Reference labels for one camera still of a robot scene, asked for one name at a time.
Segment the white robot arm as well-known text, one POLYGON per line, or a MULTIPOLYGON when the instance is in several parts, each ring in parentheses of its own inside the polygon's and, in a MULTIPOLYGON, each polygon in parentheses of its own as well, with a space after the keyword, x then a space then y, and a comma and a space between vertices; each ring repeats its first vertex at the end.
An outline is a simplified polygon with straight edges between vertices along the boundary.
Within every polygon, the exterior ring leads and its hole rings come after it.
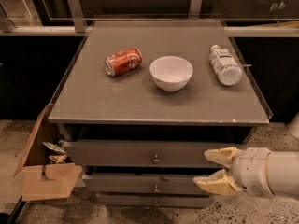
POLYGON ((193 182, 201 190, 223 196, 244 191, 253 197, 299 196, 299 152, 266 147, 210 149, 205 157, 223 169, 193 182))

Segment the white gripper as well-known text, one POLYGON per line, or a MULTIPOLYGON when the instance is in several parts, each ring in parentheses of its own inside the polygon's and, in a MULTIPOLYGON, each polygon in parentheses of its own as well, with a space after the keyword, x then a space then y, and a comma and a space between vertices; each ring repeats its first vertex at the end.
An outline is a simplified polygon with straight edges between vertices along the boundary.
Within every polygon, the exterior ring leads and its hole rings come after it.
POLYGON ((270 150, 264 147, 206 150, 204 155, 209 161, 231 168, 233 176, 225 169, 221 169, 209 176, 197 176, 193 182, 201 190, 217 195, 232 196, 244 190, 250 196, 271 197, 272 191, 266 178, 266 162, 269 154, 270 150))

